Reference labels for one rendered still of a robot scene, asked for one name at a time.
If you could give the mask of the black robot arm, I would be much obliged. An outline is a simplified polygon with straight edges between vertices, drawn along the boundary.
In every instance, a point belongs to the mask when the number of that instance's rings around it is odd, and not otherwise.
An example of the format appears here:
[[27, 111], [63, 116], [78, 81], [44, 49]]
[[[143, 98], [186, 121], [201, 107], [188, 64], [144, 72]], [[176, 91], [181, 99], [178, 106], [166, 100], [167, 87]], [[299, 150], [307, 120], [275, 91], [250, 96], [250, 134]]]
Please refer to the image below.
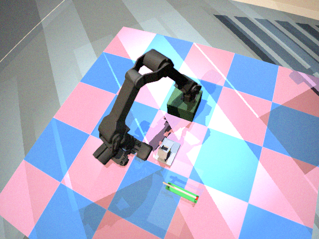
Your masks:
[[[147, 67], [152, 72], [141, 75], [139, 70], [142, 66]], [[202, 86], [177, 71], [174, 68], [173, 61], [168, 57], [153, 48], [147, 51], [125, 73], [124, 83], [112, 110], [107, 116], [103, 117], [99, 124], [99, 138], [103, 143], [93, 153], [93, 156], [102, 164], [107, 164], [110, 159], [120, 166], [128, 164], [130, 160], [128, 154], [131, 154], [131, 152], [122, 149], [130, 142], [128, 134], [130, 128], [125, 125], [126, 117], [141, 87], [167, 77], [174, 80], [174, 86], [183, 92], [181, 100], [190, 103], [195, 102]]]

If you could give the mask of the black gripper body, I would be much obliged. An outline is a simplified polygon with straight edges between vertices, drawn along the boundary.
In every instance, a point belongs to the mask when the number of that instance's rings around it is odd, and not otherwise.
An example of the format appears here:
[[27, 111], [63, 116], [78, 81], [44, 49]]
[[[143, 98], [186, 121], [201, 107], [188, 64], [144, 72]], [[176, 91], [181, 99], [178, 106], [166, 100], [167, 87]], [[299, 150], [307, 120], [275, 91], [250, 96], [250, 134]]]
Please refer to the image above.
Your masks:
[[137, 141], [137, 139], [134, 138], [132, 135], [129, 134], [129, 136], [130, 136], [129, 144], [125, 147], [122, 147], [122, 149], [126, 151], [132, 150], [137, 153], [136, 157], [146, 161], [151, 151], [153, 150], [153, 147], [144, 142], [139, 148], [139, 144], [140, 144], [139, 141]]

